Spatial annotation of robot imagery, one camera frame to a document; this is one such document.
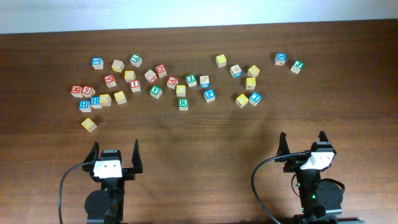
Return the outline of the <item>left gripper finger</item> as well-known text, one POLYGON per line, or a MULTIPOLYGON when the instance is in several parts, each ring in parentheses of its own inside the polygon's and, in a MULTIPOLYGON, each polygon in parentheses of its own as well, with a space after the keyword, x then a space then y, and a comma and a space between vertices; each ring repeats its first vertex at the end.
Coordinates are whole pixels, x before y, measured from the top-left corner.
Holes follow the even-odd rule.
POLYGON ((83 161, 84 165, 83 168, 93 168, 95 162, 98 160, 98 153, 99 153, 99 143, 95 142, 93 145, 92 150, 86 156, 85 160, 83 161))
POLYGON ((137 139, 134 143, 131 162, 133 164, 133 169, 135 173, 143 173, 143 165, 141 155, 139 153, 139 141, 137 139))

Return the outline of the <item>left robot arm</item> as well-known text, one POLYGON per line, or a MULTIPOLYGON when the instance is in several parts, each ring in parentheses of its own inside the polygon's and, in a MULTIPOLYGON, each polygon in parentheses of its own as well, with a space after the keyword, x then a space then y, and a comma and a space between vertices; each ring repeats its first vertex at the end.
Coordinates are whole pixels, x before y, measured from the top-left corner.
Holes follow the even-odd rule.
POLYGON ((121 223, 124 208, 124 184, 134 180, 136 174, 143 173, 139 154, 139 142, 135 141, 132 151, 132 167, 122 167, 122 156, 119 150, 100 151, 95 142, 92 150, 83 161, 82 169, 101 184, 99 190, 90 193, 85 200, 87 223, 121 223))

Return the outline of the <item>yellow S letter block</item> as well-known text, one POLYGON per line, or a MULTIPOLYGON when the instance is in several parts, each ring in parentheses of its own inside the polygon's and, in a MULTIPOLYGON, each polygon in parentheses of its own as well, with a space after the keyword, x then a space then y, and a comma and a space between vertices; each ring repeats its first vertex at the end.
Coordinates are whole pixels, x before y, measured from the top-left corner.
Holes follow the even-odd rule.
POLYGON ((115 100, 117 104, 121 105, 127 102, 126 96, 123 91, 118 91, 114 93, 115 100))

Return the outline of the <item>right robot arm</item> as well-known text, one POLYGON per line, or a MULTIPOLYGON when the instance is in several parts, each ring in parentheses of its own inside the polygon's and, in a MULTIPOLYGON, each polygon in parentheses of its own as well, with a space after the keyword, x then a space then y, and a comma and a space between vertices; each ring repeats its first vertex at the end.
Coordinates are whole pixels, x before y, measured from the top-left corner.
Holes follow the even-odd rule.
POLYGON ((275 161, 285 164, 285 173, 295 174, 302 206, 302 214, 294 215, 294 223, 338 223, 336 216, 342 213, 345 186, 337 180, 320 177, 331 166, 336 151, 324 131, 320 131, 318 138, 309 150, 291 153, 286 134, 280 134, 275 161))

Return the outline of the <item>green R letter block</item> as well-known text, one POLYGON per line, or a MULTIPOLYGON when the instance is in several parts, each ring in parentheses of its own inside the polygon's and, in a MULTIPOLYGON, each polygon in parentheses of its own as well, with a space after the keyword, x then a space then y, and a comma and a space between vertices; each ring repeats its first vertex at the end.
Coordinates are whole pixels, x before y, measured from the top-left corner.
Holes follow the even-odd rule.
POLYGON ((180 111, 188 110, 188 100, 186 98, 181 98, 178 100, 178 108, 180 111))

